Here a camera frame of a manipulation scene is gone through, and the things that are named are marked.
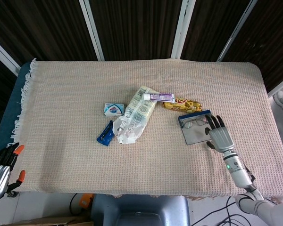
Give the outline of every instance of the yellow candy bar wrapper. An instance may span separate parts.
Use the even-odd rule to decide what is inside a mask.
[[[195,100],[187,100],[184,98],[176,98],[175,103],[164,102],[162,104],[166,109],[179,111],[179,112],[201,112],[201,104]]]

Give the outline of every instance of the white plastic bag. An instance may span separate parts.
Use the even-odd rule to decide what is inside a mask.
[[[146,86],[141,86],[126,107],[125,114],[113,123],[113,133],[120,144],[133,144],[145,129],[154,110],[156,101],[142,100],[144,93],[158,93]]]

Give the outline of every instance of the toothpaste tube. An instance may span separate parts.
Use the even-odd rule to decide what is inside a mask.
[[[175,95],[173,93],[144,93],[142,99],[175,103]]]

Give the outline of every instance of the floor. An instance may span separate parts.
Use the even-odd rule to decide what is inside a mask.
[[[283,111],[274,102],[269,99],[275,121],[278,126],[279,134],[283,142]],[[0,200],[0,225],[18,222],[20,220],[29,220],[46,216],[63,216],[69,215],[69,202],[74,194],[61,193],[39,193],[39,192],[22,192],[18,197],[9,199],[6,196]],[[191,224],[195,223],[208,213],[225,206],[228,197],[205,198],[200,201],[189,200]],[[77,195],[73,200],[73,211],[79,211],[78,202],[80,196]],[[258,217],[241,212],[234,204],[229,207],[230,214],[241,214],[245,216],[252,225],[266,226]],[[210,215],[203,221],[196,224],[197,226],[214,226],[227,217],[226,210],[221,210]],[[242,224],[247,222],[241,217],[235,218]]]

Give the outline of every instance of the soap box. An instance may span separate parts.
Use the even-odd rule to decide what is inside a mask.
[[[122,116],[125,106],[123,104],[105,103],[104,115],[106,116]]]

